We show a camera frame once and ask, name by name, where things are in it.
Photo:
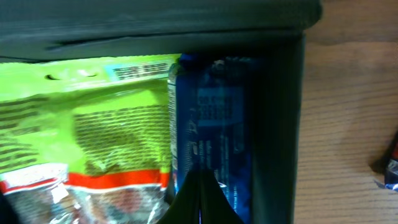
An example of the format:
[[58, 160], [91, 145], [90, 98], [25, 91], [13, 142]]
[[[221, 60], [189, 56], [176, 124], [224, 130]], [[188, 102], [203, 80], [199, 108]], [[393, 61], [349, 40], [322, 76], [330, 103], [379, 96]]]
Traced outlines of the dark purple chocolate bar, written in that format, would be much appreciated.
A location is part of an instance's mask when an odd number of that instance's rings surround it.
[[397, 133], [382, 157], [374, 161], [370, 168], [376, 174], [384, 176], [383, 181], [374, 180], [379, 188], [397, 192]]

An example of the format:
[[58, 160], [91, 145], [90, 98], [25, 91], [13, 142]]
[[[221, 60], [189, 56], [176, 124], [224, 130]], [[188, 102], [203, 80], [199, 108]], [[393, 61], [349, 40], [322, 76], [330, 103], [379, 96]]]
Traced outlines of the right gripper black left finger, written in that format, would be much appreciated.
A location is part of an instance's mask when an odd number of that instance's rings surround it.
[[157, 224], [200, 223], [200, 171], [191, 170], [171, 206]]

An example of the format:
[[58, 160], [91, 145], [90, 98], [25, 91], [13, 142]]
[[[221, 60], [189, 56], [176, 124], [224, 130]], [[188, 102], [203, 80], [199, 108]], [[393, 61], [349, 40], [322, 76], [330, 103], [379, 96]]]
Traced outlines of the dark green gift box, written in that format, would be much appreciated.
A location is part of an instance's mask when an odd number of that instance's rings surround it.
[[294, 220], [304, 30], [319, 0], [10, 0], [1, 61], [221, 52], [260, 54], [254, 79], [252, 220]]

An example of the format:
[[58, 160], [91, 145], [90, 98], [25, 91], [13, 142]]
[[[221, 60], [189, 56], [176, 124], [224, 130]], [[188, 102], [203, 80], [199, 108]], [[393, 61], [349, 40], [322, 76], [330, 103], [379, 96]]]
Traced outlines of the green gummy candy bag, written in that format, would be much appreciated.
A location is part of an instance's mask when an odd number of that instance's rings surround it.
[[1, 223], [156, 223], [175, 54], [1, 65]]

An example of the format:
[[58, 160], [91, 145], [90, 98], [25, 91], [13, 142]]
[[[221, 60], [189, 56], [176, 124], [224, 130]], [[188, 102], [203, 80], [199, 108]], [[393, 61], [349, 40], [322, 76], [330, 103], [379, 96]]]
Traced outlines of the blue wafer bar wrapper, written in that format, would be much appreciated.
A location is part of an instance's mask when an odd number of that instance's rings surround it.
[[175, 196], [191, 170], [210, 170], [244, 223], [252, 221], [251, 87], [261, 65], [252, 57], [183, 54], [168, 80]]

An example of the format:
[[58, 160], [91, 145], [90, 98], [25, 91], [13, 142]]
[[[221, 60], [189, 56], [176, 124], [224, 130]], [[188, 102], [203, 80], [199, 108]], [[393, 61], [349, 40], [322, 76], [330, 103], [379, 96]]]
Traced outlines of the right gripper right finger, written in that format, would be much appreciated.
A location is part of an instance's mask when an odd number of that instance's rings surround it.
[[201, 224], [243, 224], [228, 203], [212, 171], [200, 171]]

